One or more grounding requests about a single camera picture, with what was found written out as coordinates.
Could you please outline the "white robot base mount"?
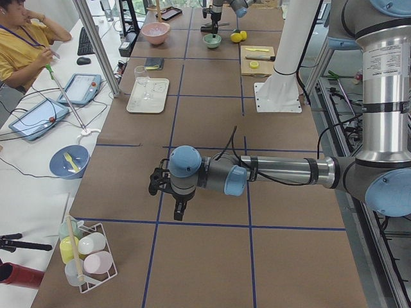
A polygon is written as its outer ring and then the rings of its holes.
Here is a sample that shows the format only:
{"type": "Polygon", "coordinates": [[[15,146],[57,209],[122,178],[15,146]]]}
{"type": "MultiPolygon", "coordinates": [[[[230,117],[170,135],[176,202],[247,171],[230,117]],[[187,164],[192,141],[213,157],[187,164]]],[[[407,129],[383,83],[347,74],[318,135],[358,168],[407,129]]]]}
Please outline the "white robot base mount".
{"type": "Polygon", "coordinates": [[[259,113],[300,113],[298,70],[322,6],[320,0],[290,1],[277,50],[274,70],[264,83],[254,84],[259,113]]]}

